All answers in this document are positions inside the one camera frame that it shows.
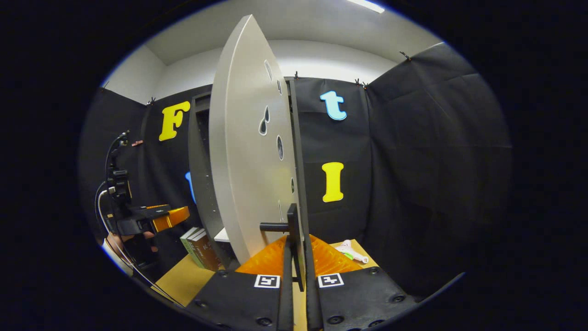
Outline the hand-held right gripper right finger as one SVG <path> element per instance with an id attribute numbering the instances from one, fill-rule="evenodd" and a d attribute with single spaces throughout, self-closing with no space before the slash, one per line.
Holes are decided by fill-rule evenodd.
<path id="1" fill-rule="evenodd" d="M 376 331 L 418 306 L 382 268 L 362 268 L 314 235 L 306 236 L 305 254 L 311 331 Z"/>

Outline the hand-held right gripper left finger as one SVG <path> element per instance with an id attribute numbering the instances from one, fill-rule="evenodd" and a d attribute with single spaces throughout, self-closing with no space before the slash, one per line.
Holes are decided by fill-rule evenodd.
<path id="1" fill-rule="evenodd" d="M 294 329 L 292 253 L 288 235 L 277 240 L 282 275 L 218 270 L 186 307 L 219 331 Z"/>

